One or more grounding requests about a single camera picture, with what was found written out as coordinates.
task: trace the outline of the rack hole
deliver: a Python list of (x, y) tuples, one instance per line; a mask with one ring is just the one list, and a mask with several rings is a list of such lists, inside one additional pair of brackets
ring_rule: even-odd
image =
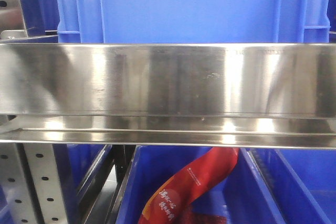
[(6, 7), (7, 6), (7, 2), (4, 0), (0, 0), (0, 7)]

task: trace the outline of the perforated metal rack upright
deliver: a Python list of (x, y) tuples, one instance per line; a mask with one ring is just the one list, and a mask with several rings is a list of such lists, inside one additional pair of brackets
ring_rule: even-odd
[(76, 223), (68, 187), (44, 189), (67, 174), (60, 161), (39, 163), (52, 148), (47, 158), (65, 154), (51, 143), (336, 148), (332, 44), (1, 44), (0, 62), (0, 114), (16, 115), (0, 126), (1, 171), (15, 173), (2, 180), (22, 185), (14, 206), (27, 204), (32, 222)]

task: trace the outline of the reflective metal surface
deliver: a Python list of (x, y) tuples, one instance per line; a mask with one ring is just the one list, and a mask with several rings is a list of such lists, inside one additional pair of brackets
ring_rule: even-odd
[(95, 182), (94, 181), (95, 177), (97, 176), (101, 166), (104, 164), (104, 161), (106, 160), (106, 157), (109, 155), (111, 149), (112, 145), (104, 146), (103, 149), (98, 153), (97, 157), (93, 160), (91, 166), (89, 167), (89, 170), (87, 171), (83, 180), (78, 186), (79, 189), (77, 192), (77, 198), (79, 200), (82, 200), (83, 196), (88, 191), (90, 184)]
[(58, 35), (44, 35), (27, 38), (3, 39), (1, 43), (57, 43)]
[(106, 224), (115, 224), (117, 220), (119, 208), (121, 206), (121, 202), (124, 197), (126, 186), (127, 186), (130, 174), (131, 174), (131, 168), (134, 162), (134, 155), (135, 155), (135, 152), (133, 153), (133, 156), (128, 164), (128, 167), (127, 167), (127, 170), (126, 170), (126, 173), (125, 173), (125, 176), (122, 182), (118, 183), (117, 188), (115, 189), (115, 192), (114, 192), (114, 195), (111, 201), (111, 205), (110, 205), (110, 212), (106, 220), (104, 221), (104, 223)]
[(0, 1), (4, 3), (0, 7), (0, 33), (4, 30), (25, 29), (20, 0)]
[(0, 33), (22, 30), (12, 36), (27, 37), (45, 34), (39, 0), (0, 0)]
[(332, 44), (0, 44), (0, 62), (2, 142), (336, 147)]

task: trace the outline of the metal rail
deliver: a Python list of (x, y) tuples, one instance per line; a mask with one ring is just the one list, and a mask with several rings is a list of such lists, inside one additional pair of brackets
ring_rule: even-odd
[(1, 142), (336, 148), (331, 44), (0, 44)]

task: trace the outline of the blue plastic crate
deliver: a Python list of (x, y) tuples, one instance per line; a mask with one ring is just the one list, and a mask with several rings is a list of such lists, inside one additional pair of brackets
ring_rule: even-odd
[(0, 187), (0, 223), (1, 224), (14, 224), (9, 212), (7, 201), (3, 193), (2, 188)]
[(57, 0), (40, 0), (46, 30), (56, 30), (59, 23)]
[[(331, 25), (330, 30), (336, 32), (336, 0), (329, 0), (328, 17)], [(336, 34), (330, 34), (330, 39), (335, 41)]]
[(58, 0), (60, 42), (327, 42), (328, 0)]
[[(153, 193), (209, 147), (138, 147), (121, 203), (117, 224), (137, 224)], [(249, 153), (242, 149), (238, 164), (226, 180), (193, 202), (195, 212), (227, 217), (227, 223), (283, 223)]]
[(256, 150), (288, 224), (336, 223), (335, 151)]

